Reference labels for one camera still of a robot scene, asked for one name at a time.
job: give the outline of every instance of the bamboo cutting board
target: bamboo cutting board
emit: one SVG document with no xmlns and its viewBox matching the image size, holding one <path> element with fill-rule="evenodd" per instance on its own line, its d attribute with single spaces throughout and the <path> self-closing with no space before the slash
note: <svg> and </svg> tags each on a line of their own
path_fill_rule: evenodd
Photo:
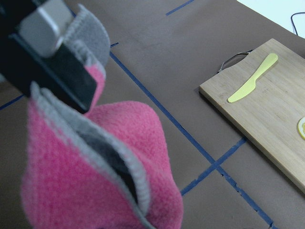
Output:
<svg viewBox="0 0 305 229">
<path fill-rule="evenodd" d="M 227 102 L 272 52 L 278 61 L 256 81 L 256 88 Z M 305 116 L 305 59 L 271 39 L 199 90 L 305 193 L 305 140 L 297 131 Z"/>
</svg>

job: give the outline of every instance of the yellow plastic knife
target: yellow plastic knife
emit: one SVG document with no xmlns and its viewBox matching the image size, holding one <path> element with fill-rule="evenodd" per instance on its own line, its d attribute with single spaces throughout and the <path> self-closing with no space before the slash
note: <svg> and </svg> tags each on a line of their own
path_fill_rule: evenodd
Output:
<svg viewBox="0 0 305 229">
<path fill-rule="evenodd" d="M 255 89 L 255 81 L 267 71 L 276 61 L 278 57 L 275 53 L 269 54 L 255 73 L 233 94 L 228 98 L 229 103 L 233 103 L 237 100 L 244 98 L 251 91 Z"/>
</svg>

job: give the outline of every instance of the blue tape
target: blue tape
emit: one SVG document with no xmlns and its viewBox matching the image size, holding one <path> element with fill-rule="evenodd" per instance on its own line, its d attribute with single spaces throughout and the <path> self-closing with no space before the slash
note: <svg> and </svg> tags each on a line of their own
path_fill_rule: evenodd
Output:
<svg viewBox="0 0 305 229">
<path fill-rule="evenodd" d="M 76 17 L 76 13 L 73 12 L 72 9 L 70 9 L 70 7 L 65 3 L 66 7 L 69 9 L 71 15 L 75 18 Z"/>
<path fill-rule="evenodd" d="M 241 197 L 258 213 L 258 215 L 269 225 L 269 228 L 276 229 L 273 225 L 271 218 L 254 202 L 254 200 L 249 197 L 249 195 L 240 187 L 237 183 L 230 177 L 227 172 L 224 171 L 220 166 L 217 168 L 217 171 L 229 182 L 229 184 L 241 195 Z"/>
<path fill-rule="evenodd" d="M 168 119 L 181 131 L 181 133 L 199 150 L 199 152 L 213 164 L 215 160 L 207 151 L 181 126 L 181 124 L 169 113 L 169 111 L 147 90 L 147 88 L 126 68 L 126 66 L 112 53 L 111 58 L 129 75 L 129 77 L 142 89 L 154 104 L 168 117 Z"/>
<path fill-rule="evenodd" d="M 110 48 L 112 48 L 112 47 L 114 47 L 114 46 L 116 46 L 116 45 L 118 45 L 119 43 L 118 42 L 116 42 L 116 43 L 114 43 L 114 44 L 112 44 L 112 45 L 110 45 Z"/>
<path fill-rule="evenodd" d="M 190 4 L 190 3 L 192 3 L 193 1 L 194 1 L 194 0 L 189 0 L 189 1 L 187 1 L 186 3 L 182 4 L 181 6 L 178 6 L 177 8 L 175 8 L 175 9 L 169 11 L 169 12 L 166 13 L 165 15 L 168 16 L 168 15 L 170 15 L 170 14 L 172 14 L 172 13 L 175 13 L 177 10 L 179 10 L 179 9 L 183 8 L 184 6 L 186 6 L 186 5 Z"/>
<path fill-rule="evenodd" d="M 191 191 L 194 187 L 196 187 L 201 181 L 203 181 L 210 173 L 212 173 L 217 167 L 219 167 L 226 159 L 228 159 L 233 153 L 235 153 L 240 146 L 242 146 L 247 139 L 243 137 L 240 139 L 236 145 L 231 147 L 224 155 L 222 155 L 217 161 L 215 161 L 211 166 L 208 167 L 203 173 L 199 175 L 196 180 L 193 180 L 188 186 L 186 186 L 182 191 L 181 195 L 184 196 L 186 193 Z"/>
<path fill-rule="evenodd" d="M 15 99 L 9 101 L 8 103 L 6 103 L 6 104 L 0 106 L 0 110 L 3 110 L 4 108 L 8 107 L 9 105 L 12 105 L 14 102 L 20 100 L 23 96 L 24 96 L 23 94 L 22 94 L 22 95 L 19 95 L 17 98 L 15 98 Z"/>
<path fill-rule="evenodd" d="M 201 180 L 207 177 L 215 169 L 226 179 L 227 182 L 243 197 L 243 199 L 259 214 L 259 216 L 272 229 L 278 229 L 273 225 L 270 217 L 248 196 L 248 194 L 237 186 L 237 183 L 221 168 L 223 163 L 230 155 L 232 155 L 242 144 L 246 142 L 243 137 L 236 145 L 229 149 L 217 162 L 209 155 L 209 153 L 180 125 L 180 123 L 169 113 L 169 111 L 147 90 L 147 88 L 127 69 L 127 67 L 112 53 L 111 58 L 124 70 L 124 72 L 142 89 L 142 91 L 156 104 L 156 106 L 169 118 L 169 120 L 182 132 L 182 134 L 199 150 L 199 152 L 212 164 L 206 171 L 204 171 L 198 179 L 192 181 L 186 188 L 181 191 L 185 195 L 189 190 L 194 188 Z"/>
</svg>

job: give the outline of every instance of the gray fabric trim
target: gray fabric trim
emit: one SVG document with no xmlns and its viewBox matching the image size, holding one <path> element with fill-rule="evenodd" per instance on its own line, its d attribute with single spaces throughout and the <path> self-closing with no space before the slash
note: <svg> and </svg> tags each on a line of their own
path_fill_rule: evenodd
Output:
<svg viewBox="0 0 305 229">
<path fill-rule="evenodd" d="M 110 40 L 102 23 L 84 6 L 79 5 L 80 12 L 69 25 L 64 43 L 72 47 L 77 40 L 82 41 L 96 59 L 105 66 L 110 53 Z"/>
<path fill-rule="evenodd" d="M 35 82 L 31 84 L 31 98 L 36 102 L 38 111 L 45 117 L 49 127 L 60 135 L 60 138 L 67 143 L 68 139 L 80 150 L 81 156 L 96 171 L 108 176 L 108 179 L 116 184 L 125 194 L 130 205 L 142 224 L 149 229 L 154 227 L 147 221 L 147 214 L 150 204 L 150 188 L 146 179 L 146 173 L 141 162 L 125 146 L 124 143 L 106 132 L 89 119 L 79 114 L 72 108 L 58 100 L 48 89 L 41 89 Z M 94 150 L 94 146 L 89 145 L 83 136 L 87 133 L 86 138 L 92 138 L 92 144 L 96 139 L 105 146 L 111 146 L 125 162 L 128 170 L 134 180 L 138 205 L 133 199 L 122 179 L 115 173 L 113 168 L 104 160 L 104 158 Z"/>
<path fill-rule="evenodd" d="M 74 54 L 75 58 L 78 59 L 84 66 L 96 65 L 100 72 L 103 73 L 106 78 L 106 71 L 102 64 L 96 59 L 93 53 L 89 50 L 86 44 L 81 40 L 75 40 L 67 44 L 67 47 Z"/>
</svg>

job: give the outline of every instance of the pink fleece cloth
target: pink fleece cloth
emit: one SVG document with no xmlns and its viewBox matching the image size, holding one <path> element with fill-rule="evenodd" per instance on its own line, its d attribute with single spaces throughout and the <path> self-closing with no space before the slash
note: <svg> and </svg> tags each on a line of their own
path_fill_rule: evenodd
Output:
<svg viewBox="0 0 305 229">
<path fill-rule="evenodd" d="M 96 66 L 86 69 L 98 88 L 85 116 L 125 143 L 142 163 L 151 189 L 146 219 L 158 229 L 180 228 L 182 197 L 157 114 L 140 102 L 95 106 L 104 76 Z M 35 229 L 144 228 L 121 190 L 85 161 L 71 141 L 63 140 L 63 131 L 47 120 L 37 101 L 30 100 L 28 114 L 28 165 L 21 197 Z"/>
</svg>

